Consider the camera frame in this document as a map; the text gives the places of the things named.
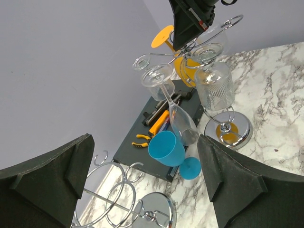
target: gray wall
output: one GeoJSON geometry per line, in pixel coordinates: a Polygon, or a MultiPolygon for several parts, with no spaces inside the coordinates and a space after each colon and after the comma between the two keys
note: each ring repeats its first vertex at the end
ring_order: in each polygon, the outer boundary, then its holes
{"type": "MultiPolygon", "coordinates": [[[[173,24],[168,0],[144,2],[160,28],[173,24]]],[[[244,14],[239,24],[227,30],[230,53],[235,53],[304,41],[303,9],[303,0],[238,0],[232,6],[219,1],[215,20],[224,22],[244,14]]]]}
{"type": "Polygon", "coordinates": [[[2,0],[0,31],[0,169],[85,133],[112,157],[150,97],[132,70],[159,31],[145,4],[2,0]]]}

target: yellow-handled pliers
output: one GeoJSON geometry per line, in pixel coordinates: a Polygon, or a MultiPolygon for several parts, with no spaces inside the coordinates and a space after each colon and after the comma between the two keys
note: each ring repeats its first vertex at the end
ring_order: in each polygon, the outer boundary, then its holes
{"type": "Polygon", "coordinates": [[[148,142],[144,142],[144,143],[135,143],[135,142],[132,142],[132,146],[136,147],[136,148],[144,148],[144,147],[147,147],[149,145],[149,142],[151,141],[151,137],[148,136],[148,135],[145,135],[145,134],[137,134],[136,135],[136,138],[143,138],[143,139],[146,139],[148,142]]]}

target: white marble surface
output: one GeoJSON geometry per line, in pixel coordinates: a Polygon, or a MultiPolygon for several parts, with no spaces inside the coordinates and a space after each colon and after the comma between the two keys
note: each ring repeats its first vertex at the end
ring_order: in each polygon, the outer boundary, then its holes
{"type": "MultiPolygon", "coordinates": [[[[249,118],[254,128],[251,140],[238,152],[272,167],[304,175],[304,43],[238,53],[223,60],[231,65],[235,83],[233,106],[249,118]]],[[[201,132],[207,121],[204,115],[199,125],[201,132]]],[[[190,147],[188,154],[197,157],[196,147],[190,147]]],[[[131,179],[139,174],[133,171],[131,179]]],[[[98,193],[106,196],[120,181],[119,175],[119,169],[112,168],[98,193]]],[[[155,191],[171,197],[177,209],[176,228],[218,227],[202,174],[194,180],[183,180],[177,174],[173,183],[144,174],[134,186],[137,199],[155,191]]],[[[119,202],[129,207],[131,193],[126,187],[119,202]]],[[[104,211],[103,205],[101,200],[92,199],[81,221],[97,218],[104,211]]],[[[121,209],[110,213],[114,223],[123,215],[121,209]]],[[[95,225],[107,227],[111,226],[105,219],[95,225]]]]}

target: black tray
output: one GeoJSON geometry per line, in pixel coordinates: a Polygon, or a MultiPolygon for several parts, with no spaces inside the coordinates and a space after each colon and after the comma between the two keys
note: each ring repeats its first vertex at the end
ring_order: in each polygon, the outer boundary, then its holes
{"type": "MultiPolygon", "coordinates": [[[[184,92],[188,92],[191,90],[191,88],[187,87],[181,80],[176,80],[173,82],[175,84],[176,91],[182,90],[184,92]]],[[[148,134],[150,127],[146,127],[142,124],[142,121],[145,119],[143,113],[153,112],[157,103],[158,102],[155,101],[152,97],[149,99],[148,103],[143,108],[142,112],[139,114],[137,120],[128,132],[124,141],[118,148],[116,154],[113,157],[113,161],[127,166],[130,166],[135,162],[141,162],[143,163],[143,166],[138,165],[135,167],[136,169],[150,174],[154,177],[161,178],[165,181],[172,182],[173,177],[177,171],[177,167],[174,168],[165,166],[150,157],[148,153],[148,147],[135,148],[131,145],[132,142],[145,142],[143,141],[143,139],[137,139],[136,135],[148,134]]],[[[203,108],[200,105],[200,99],[197,91],[194,90],[192,98],[188,101],[182,100],[180,105],[193,118],[194,123],[197,125],[203,114],[203,108]]]]}

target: wine glass base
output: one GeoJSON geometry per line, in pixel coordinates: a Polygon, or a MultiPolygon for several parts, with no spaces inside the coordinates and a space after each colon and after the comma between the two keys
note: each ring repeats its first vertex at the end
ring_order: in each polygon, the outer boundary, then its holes
{"type": "MultiPolygon", "coordinates": [[[[228,112],[219,113],[216,116],[214,116],[214,119],[220,122],[225,122],[229,119],[229,113],[228,112]]],[[[230,126],[231,126],[231,131],[240,135],[241,139],[240,137],[237,137],[235,134],[229,133],[223,136],[224,140],[228,142],[228,144],[223,143],[220,139],[220,133],[221,133],[220,126],[218,123],[216,123],[213,120],[210,120],[205,127],[205,136],[209,136],[233,150],[237,150],[245,146],[247,142],[250,140],[253,133],[253,127],[249,119],[242,113],[235,112],[235,118],[230,126]]]]}
{"type": "MultiPolygon", "coordinates": [[[[160,228],[155,222],[157,220],[165,228],[175,228],[176,226],[176,209],[171,200],[160,192],[152,192],[142,197],[143,207],[145,211],[141,211],[140,215],[145,215],[145,212],[150,212],[155,215],[155,218],[149,219],[138,217],[132,224],[133,228],[160,228]]],[[[138,203],[135,206],[136,212],[141,210],[142,204],[138,203]]]]}
{"type": "Polygon", "coordinates": [[[197,158],[189,157],[180,165],[180,175],[183,179],[192,180],[196,178],[201,171],[201,164],[197,158]]]}

